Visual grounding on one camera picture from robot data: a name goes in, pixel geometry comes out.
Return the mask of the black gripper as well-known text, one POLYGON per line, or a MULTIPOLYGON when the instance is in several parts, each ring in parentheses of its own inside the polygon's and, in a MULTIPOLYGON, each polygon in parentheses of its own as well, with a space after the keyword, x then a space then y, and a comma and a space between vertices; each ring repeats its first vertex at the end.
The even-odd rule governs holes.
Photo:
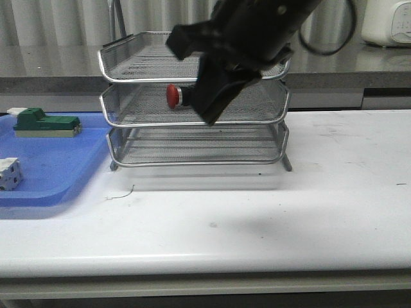
POLYGON ((166 41, 178 60, 202 54, 189 104, 212 126, 261 72, 293 55, 290 40, 319 1, 217 1, 210 18, 173 27, 166 41))

